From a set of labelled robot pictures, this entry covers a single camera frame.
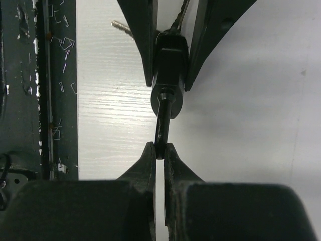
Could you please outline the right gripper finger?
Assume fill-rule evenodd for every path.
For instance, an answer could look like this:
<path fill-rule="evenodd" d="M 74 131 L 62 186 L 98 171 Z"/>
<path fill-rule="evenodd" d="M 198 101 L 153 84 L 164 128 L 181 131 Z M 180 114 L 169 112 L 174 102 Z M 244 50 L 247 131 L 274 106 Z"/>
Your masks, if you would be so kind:
<path fill-rule="evenodd" d="M 167 144 L 165 225 L 169 240 L 316 240 L 288 186 L 205 182 Z"/>
<path fill-rule="evenodd" d="M 1 240 L 155 240 L 155 173 L 148 142 L 115 180 L 30 181 L 6 211 Z"/>

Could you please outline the black padlock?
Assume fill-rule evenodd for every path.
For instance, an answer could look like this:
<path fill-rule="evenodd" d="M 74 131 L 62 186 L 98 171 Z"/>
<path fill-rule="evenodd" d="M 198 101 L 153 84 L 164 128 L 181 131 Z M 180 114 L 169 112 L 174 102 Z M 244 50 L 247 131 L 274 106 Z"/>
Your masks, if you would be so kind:
<path fill-rule="evenodd" d="M 157 116 L 154 146 L 158 160 L 165 156 L 170 120 L 183 106 L 188 59 L 187 41 L 179 32 L 166 30 L 158 35 L 150 98 Z"/>

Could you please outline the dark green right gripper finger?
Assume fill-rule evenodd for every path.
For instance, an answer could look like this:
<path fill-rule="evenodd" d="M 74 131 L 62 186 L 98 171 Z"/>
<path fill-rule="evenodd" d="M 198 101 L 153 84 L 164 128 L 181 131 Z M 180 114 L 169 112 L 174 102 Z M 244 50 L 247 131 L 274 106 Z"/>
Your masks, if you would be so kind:
<path fill-rule="evenodd" d="M 185 91 L 191 90 L 207 57 L 251 6 L 252 0 L 199 1 Z"/>
<path fill-rule="evenodd" d="M 146 85 L 151 87 L 157 33 L 158 1 L 118 0 L 118 4 L 127 20 L 141 55 Z"/>

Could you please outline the keys of black padlock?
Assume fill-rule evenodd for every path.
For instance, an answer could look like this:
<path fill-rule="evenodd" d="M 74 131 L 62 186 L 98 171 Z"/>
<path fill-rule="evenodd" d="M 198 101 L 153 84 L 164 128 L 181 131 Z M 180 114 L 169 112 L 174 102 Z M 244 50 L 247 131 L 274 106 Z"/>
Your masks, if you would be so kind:
<path fill-rule="evenodd" d="M 118 4 L 121 7 L 121 10 L 124 16 L 125 16 L 125 12 L 121 4 L 133 4 L 133 6 L 129 7 L 128 10 L 132 14 L 134 14 L 136 17 L 138 17 L 139 20 L 142 20 L 143 24 L 147 23 L 147 20 L 142 19 L 142 11 L 145 10 L 146 8 L 139 7 L 138 4 L 142 4 L 142 3 L 147 4 L 149 7 L 152 7 L 152 14 L 154 15 L 151 16 L 151 18 L 155 19 L 154 23 L 157 25 L 157 21 L 159 19 L 158 17 L 159 2 L 161 2 L 163 5 L 161 9 L 162 12 L 160 13 L 160 16 L 163 18 L 161 20 L 162 30 L 164 30 L 165 27 L 167 27 L 168 29 L 174 29 L 174 30 L 180 31 L 182 27 L 184 15 L 186 13 L 186 10 L 188 8 L 190 1 L 118 1 Z M 113 20 L 111 22 L 111 25 L 114 28 L 120 31 L 123 31 L 124 33 L 129 35 L 132 39 L 134 40 L 137 39 L 134 36 L 131 27 L 128 25 L 129 24 L 128 17 L 125 16 L 125 18 L 127 21 L 126 24 L 121 23 L 120 21 L 117 21 L 117 20 Z"/>

